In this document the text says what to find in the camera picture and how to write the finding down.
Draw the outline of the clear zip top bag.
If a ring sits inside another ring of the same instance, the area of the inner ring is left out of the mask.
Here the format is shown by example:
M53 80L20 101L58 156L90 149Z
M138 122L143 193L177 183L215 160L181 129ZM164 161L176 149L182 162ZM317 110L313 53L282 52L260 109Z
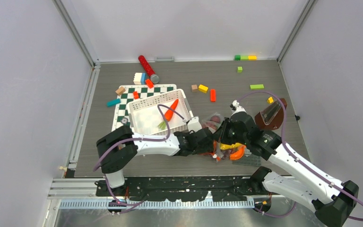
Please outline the clear zip top bag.
M218 115L221 118L221 122L215 123L215 122L210 121L210 118L213 115ZM221 150L219 147L221 143L220 143L219 134L216 132L220 129L220 126L222 125L223 120L224 120L224 117L221 114L215 112L215 113L211 114L210 116L208 116L207 118L205 118L204 120L200 121L201 127L208 128L213 133L213 137L215 139L214 140L214 150L212 152L205 153L202 155L212 157L216 162L219 162L224 159L229 160L229 156L232 151L231 149L230 150Z

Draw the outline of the orange fake carrot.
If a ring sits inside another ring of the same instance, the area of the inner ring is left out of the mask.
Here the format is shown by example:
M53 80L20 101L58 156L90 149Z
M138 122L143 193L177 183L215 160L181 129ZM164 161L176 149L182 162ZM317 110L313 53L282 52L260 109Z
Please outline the orange fake carrot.
M166 113L164 114L164 117L165 117L165 119L160 123L160 124L158 124L158 128L160 129L160 130L164 130L165 128L166 128L166 124L172 119L172 117L173 117L173 114L174 114L174 110L176 110L176 107L178 106L178 103L179 103L179 100L178 99L176 99L173 103L172 103L172 105L170 106L170 108L172 109L172 110L170 110L170 109L168 109L167 111L166 111Z

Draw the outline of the white plastic basket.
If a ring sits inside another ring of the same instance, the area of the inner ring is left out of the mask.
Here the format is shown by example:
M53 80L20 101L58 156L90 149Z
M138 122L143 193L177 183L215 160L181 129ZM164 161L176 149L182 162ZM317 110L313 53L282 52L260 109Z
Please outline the white plastic basket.
M173 102L178 100L176 111L169 121L171 132L187 130L186 122L193 118L193 113L187 102L185 93L182 89L168 91L162 94L146 97L132 101L126 105L130 127L134 132L145 135L166 135L167 129L161 129L158 125L163 122L160 111L166 113L165 107L158 107L159 104L171 107Z

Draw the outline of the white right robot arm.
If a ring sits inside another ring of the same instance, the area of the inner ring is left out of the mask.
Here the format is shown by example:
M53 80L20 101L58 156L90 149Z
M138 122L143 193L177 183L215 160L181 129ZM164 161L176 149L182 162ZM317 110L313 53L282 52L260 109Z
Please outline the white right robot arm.
M257 194L268 191L290 198L313 211L328 227L343 226L357 204L357 184L324 173L283 143L275 132L261 130L245 112L225 118L215 138L222 144L246 145L252 154L283 168L296 179L286 179L261 166L251 176L251 189Z

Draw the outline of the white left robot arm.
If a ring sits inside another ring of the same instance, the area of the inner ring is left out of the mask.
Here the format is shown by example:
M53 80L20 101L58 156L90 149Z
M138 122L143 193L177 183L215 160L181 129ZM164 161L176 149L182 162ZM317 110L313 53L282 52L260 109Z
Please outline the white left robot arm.
M110 132L96 142L99 159L93 171L101 169L108 179L108 190L115 196L126 190L123 168L135 157L146 155L198 155L211 151L213 133L207 129L161 135L134 133L127 125Z

